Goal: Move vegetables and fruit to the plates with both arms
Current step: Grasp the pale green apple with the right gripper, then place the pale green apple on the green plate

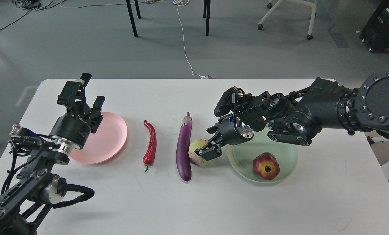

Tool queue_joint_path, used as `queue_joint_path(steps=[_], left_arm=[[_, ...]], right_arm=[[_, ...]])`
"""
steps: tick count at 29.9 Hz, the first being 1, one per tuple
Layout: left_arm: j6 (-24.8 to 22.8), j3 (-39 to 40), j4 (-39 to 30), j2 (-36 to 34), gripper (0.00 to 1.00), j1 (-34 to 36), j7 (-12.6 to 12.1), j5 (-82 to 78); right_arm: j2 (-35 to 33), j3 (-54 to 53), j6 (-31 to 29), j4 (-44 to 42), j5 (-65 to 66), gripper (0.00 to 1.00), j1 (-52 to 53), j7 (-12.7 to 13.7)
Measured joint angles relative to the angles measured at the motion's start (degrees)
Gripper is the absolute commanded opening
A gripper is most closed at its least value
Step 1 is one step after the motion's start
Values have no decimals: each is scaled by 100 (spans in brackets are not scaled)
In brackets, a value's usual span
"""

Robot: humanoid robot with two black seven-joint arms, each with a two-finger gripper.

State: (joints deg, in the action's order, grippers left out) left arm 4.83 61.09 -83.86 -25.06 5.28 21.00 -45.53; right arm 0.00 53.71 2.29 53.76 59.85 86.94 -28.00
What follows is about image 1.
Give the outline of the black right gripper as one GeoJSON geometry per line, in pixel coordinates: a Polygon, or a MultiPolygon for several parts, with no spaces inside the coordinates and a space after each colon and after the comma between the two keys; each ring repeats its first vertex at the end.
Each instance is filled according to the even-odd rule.
{"type": "Polygon", "coordinates": [[[218,122],[206,129],[211,134],[217,134],[216,140],[211,143],[206,140],[194,140],[194,153],[210,161],[222,156],[222,147],[224,145],[238,145],[252,140],[254,130],[249,125],[243,123],[234,114],[227,114],[218,119],[218,122]]]}

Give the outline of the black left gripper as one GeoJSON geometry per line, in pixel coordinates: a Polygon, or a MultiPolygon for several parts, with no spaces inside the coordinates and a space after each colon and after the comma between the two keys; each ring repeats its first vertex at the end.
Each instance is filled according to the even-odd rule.
{"type": "Polygon", "coordinates": [[[93,107],[86,102],[85,88],[91,79],[90,73],[83,73],[79,79],[67,81],[58,95],[57,104],[66,107],[66,113],[60,116],[52,130],[50,138],[65,139],[83,149],[90,134],[96,133],[102,119],[104,96],[97,96],[93,107]]]}

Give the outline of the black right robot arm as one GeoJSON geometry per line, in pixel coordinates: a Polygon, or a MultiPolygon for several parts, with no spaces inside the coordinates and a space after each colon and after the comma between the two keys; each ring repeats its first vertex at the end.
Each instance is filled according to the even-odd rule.
{"type": "Polygon", "coordinates": [[[389,69],[355,89],[321,78],[288,95],[254,96],[233,87],[224,92],[214,114],[218,121],[207,129],[213,136],[195,150],[207,161],[220,157],[223,146],[250,141],[265,128],[273,141],[302,146],[324,128],[345,129],[348,135],[376,131],[389,139],[389,69]]]}

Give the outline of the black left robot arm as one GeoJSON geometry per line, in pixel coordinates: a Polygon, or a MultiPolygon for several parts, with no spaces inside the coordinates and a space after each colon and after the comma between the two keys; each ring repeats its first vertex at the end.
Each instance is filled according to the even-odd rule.
{"type": "Polygon", "coordinates": [[[91,74],[67,81],[57,104],[66,107],[49,135],[36,134],[14,124],[10,132],[11,168],[0,194],[0,235],[35,235],[51,209],[87,201],[94,190],[68,184],[51,171],[56,164],[67,165],[73,150],[84,148],[90,134],[103,120],[104,96],[93,107],[86,102],[85,88],[91,74]]]}

